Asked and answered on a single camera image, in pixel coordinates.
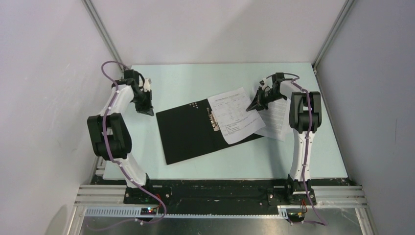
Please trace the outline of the printed paper sheet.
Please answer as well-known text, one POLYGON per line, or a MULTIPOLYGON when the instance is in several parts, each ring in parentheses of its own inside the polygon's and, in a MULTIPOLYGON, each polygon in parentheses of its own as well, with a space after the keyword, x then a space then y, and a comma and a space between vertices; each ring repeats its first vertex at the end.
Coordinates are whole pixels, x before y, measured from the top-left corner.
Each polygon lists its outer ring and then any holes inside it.
POLYGON ((207 100, 227 144, 240 142, 265 127, 257 110, 247 111, 251 100, 242 87, 207 100))

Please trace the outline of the red folder with black inside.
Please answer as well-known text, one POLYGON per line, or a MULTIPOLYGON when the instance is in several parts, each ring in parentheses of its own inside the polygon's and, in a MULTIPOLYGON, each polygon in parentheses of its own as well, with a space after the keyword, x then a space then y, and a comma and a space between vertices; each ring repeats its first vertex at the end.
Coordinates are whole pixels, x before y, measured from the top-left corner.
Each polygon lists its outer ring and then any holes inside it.
POLYGON ((156 118, 167 165, 262 138, 251 134, 228 144, 220 130, 214 130, 207 99, 158 112, 156 118))

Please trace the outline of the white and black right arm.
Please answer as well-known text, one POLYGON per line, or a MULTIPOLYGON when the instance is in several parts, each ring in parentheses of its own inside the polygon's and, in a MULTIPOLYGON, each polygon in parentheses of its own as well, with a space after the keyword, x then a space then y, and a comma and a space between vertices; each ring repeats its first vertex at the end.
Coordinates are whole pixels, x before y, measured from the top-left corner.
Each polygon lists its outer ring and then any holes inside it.
POLYGON ((269 103, 280 99, 290 102, 288 121, 294 133, 294 150, 284 198, 293 205, 312 195, 309 167, 311 149, 315 133, 322 123, 320 92, 303 88, 297 83, 299 78, 296 74, 285 72, 276 72, 263 78, 246 109, 268 110, 269 103))

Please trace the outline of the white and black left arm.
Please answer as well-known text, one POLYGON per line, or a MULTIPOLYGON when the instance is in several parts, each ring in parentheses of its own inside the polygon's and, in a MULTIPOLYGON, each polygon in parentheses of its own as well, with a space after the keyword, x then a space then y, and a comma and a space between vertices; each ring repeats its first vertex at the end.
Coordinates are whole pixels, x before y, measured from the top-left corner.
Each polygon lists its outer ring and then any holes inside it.
POLYGON ((137 188, 136 198, 143 204, 154 199, 154 190, 147 186, 148 175, 132 155, 132 138, 123 118, 130 103, 139 114, 154 115, 151 80, 136 70, 127 69, 123 78, 114 80, 112 93, 100 114, 87 119, 92 148, 96 156, 117 165, 127 187, 137 188))

